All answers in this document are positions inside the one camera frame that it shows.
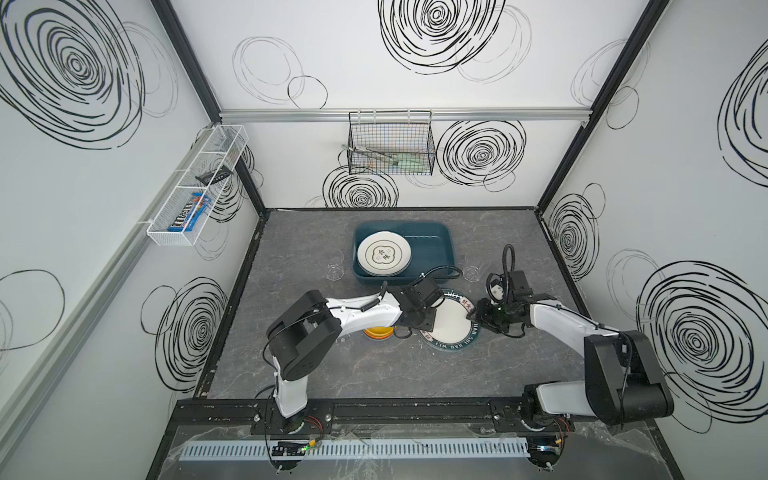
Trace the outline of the green rimmed white plate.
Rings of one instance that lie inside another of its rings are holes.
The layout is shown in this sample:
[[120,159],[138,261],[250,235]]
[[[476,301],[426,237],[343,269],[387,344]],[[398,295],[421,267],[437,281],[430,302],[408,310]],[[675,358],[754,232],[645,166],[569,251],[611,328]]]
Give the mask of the green rimmed white plate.
[[479,325],[470,319],[475,304],[453,289],[444,289],[443,298],[436,307],[433,330],[419,331],[418,334],[435,349],[458,352],[469,347],[479,336]]

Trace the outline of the white plate green flower outline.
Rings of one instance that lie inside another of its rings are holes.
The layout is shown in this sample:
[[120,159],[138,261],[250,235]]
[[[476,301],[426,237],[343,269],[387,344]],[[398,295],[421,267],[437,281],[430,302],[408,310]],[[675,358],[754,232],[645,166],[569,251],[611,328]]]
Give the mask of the white plate green flower outline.
[[365,237],[356,250],[362,270],[377,277],[402,273],[412,259],[408,240],[391,231],[379,231]]

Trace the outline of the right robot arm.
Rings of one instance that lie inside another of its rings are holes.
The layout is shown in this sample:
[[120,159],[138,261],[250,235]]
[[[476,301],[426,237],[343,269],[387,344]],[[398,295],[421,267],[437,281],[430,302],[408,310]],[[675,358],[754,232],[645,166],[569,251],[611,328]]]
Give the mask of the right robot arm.
[[649,338],[638,330],[618,330],[567,308],[549,294],[536,294],[522,271],[486,279],[487,296],[470,317],[479,326],[512,338],[521,327],[545,332],[583,360],[584,378],[528,385],[520,415],[530,429],[562,417],[594,418],[608,426],[670,417],[673,395]]

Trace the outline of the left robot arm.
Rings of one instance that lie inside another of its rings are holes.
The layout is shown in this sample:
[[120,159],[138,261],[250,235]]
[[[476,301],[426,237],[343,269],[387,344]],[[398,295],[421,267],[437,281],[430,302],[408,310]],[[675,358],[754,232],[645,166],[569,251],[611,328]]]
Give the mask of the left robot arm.
[[327,298],[310,290],[267,329],[263,360],[273,369],[272,399],[285,421],[306,411],[308,377],[340,337],[371,328],[407,327],[430,332],[442,288],[421,276],[405,286],[382,284],[379,291],[354,298]]

